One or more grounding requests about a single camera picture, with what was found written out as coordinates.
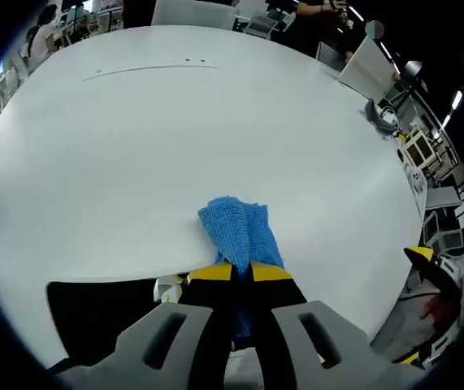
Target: desk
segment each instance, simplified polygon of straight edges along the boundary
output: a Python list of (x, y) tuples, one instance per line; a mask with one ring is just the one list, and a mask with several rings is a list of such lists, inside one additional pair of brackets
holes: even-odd
[(459, 207), (461, 198), (454, 187), (439, 187), (428, 189), (426, 210), (443, 207)]
[(305, 296), (374, 337), (422, 218), (365, 104), (313, 58), (215, 28), (131, 28), (60, 50), (0, 115), (0, 306), (51, 366), (67, 355), (47, 283), (207, 266), (197, 211), (230, 195), (268, 204)]

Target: office chair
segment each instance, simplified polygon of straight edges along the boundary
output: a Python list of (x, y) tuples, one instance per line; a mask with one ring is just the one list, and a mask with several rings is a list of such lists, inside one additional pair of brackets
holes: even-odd
[(237, 9), (233, 6), (193, 0), (158, 0), (152, 25), (188, 25), (233, 30)]

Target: person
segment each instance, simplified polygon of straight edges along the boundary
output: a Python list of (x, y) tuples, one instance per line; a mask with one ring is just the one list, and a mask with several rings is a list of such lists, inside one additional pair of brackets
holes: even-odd
[(336, 22), (336, 14), (344, 7), (345, 2), (342, 0), (331, 0), (328, 4), (324, 0), (299, 2), (297, 17), (285, 33), (284, 43), (303, 54), (315, 57), (319, 42)]
[(356, 49), (362, 43), (365, 33), (362, 27), (357, 26), (352, 20), (349, 20), (345, 11), (341, 11), (338, 15), (337, 27), (343, 32), (340, 35), (337, 49), (343, 55), (344, 63), (347, 65)]
[(33, 28), (33, 35), (28, 42), (28, 64), (30, 68), (35, 68), (57, 50), (53, 41), (54, 26), (51, 23), (57, 9), (56, 5), (52, 4), (44, 8), (38, 16), (37, 26)]
[(24, 46), (22, 46), (22, 49), (20, 50), (20, 57), (22, 57), (22, 60), (24, 61), (24, 65), (26, 67), (29, 67), (29, 53), (28, 53), (28, 47), (29, 47), (29, 42), (35, 37), (35, 34), (38, 31), (37, 26), (31, 27), (28, 32), (26, 33), (26, 43), (24, 43)]

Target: table surface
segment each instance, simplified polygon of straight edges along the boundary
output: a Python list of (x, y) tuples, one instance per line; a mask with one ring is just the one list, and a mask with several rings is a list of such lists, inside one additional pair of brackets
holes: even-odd
[(333, 73), (187, 26), (103, 34), (44, 62), (0, 115), (0, 306), (36, 358), (67, 356), (47, 283), (209, 265), (197, 211), (226, 195), (268, 204), (305, 296), (374, 337), (423, 217), (395, 144)]

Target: computer monitor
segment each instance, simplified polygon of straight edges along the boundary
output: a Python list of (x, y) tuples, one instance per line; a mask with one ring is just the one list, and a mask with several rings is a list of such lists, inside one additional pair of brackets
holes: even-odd
[(437, 214), (436, 212), (432, 212), (423, 225), (423, 242), (427, 243), (431, 241), (439, 230), (440, 226), (437, 221)]

